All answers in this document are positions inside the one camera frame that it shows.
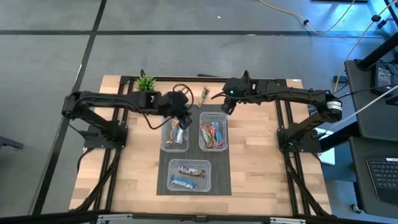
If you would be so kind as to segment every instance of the gray mat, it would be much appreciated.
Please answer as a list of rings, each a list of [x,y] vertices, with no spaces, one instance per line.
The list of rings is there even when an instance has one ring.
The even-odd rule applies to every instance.
[[[189,148],[184,153],[160,151],[157,175],[157,195],[231,195],[231,172],[229,170],[229,147],[223,152],[203,152],[199,147],[199,116],[202,112],[222,112],[221,105],[193,105],[192,124],[189,127]],[[211,164],[211,188],[208,192],[172,191],[167,188],[167,173],[172,159],[204,159]]]

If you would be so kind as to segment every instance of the clear plastic bin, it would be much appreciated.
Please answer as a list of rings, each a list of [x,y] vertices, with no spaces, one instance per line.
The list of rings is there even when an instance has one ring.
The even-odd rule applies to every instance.
[[[205,175],[203,177],[195,177],[192,175],[181,174],[178,171],[179,166],[204,170]],[[172,184],[172,177],[192,181],[193,183],[195,183],[196,189],[193,190],[181,185]],[[210,190],[210,187],[211,187],[211,164],[209,161],[191,160],[191,159],[172,159],[169,162],[169,174],[167,176],[167,188],[169,190],[207,192]]]
[[[226,129],[227,129],[227,114],[226,113],[215,113],[215,112],[202,112],[200,114],[200,125],[199,125],[199,146],[202,149],[202,151],[205,152],[222,152],[228,147],[228,142],[227,142],[227,135],[226,135]],[[203,124],[207,125],[213,125],[212,122],[217,122],[218,123],[218,130],[221,133],[221,137],[223,138],[223,143],[219,145],[218,149],[214,148],[207,148],[207,143],[205,139],[203,138],[203,133],[201,131],[201,126]]]
[[[170,132],[172,127],[172,120],[168,121],[162,126],[162,139],[160,142],[160,148],[166,152],[186,152],[189,146],[189,127],[183,130],[182,143],[167,144],[166,142],[170,138]]]

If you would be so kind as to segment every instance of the green plant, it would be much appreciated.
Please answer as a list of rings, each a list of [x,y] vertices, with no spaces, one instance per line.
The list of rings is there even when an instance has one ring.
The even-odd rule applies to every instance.
[[[138,79],[137,89],[138,91],[154,91],[155,89],[155,81],[154,77],[141,76]]]

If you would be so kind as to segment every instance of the wooden table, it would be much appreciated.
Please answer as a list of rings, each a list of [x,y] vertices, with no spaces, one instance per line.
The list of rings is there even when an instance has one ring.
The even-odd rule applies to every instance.
[[[120,76],[105,75],[101,93],[117,93]],[[155,89],[166,93],[178,82],[156,82]],[[204,86],[209,96],[219,93],[224,83],[185,82],[199,99]],[[287,80],[288,86],[302,88],[300,80]],[[205,104],[222,104],[223,98]],[[291,103],[295,122],[308,117],[306,105]],[[111,119],[113,109],[96,108],[96,113]],[[287,126],[284,103],[284,123]],[[153,125],[162,118],[150,116]],[[160,153],[160,132],[151,130],[142,115],[129,113],[126,147],[122,150],[111,211],[126,213],[174,213],[207,215],[291,216],[289,189],[282,153],[279,151],[275,103],[238,105],[228,117],[229,159],[232,196],[156,195]],[[94,149],[81,162],[70,208],[76,208],[97,184],[104,149]],[[314,155],[301,153],[305,183],[317,202],[331,212],[320,163]],[[101,206],[106,198],[105,186]],[[296,186],[298,209],[303,213],[300,191]]]

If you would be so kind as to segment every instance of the computer keyboard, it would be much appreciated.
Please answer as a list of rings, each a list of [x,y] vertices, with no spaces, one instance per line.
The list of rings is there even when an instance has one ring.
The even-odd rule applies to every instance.
[[[398,158],[366,159],[377,197],[398,205]]]

